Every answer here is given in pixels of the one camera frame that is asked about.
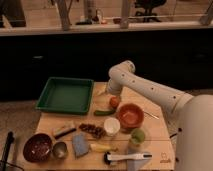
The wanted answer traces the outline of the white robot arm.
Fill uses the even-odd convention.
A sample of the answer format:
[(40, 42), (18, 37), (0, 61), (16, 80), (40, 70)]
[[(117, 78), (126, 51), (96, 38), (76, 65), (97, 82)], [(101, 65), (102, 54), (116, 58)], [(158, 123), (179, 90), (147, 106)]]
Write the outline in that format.
[(120, 95), (128, 87), (179, 115), (174, 171), (213, 171), (213, 95), (193, 96), (139, 77), (130, 60), (112, 66), (108, 75), (107, 93)]

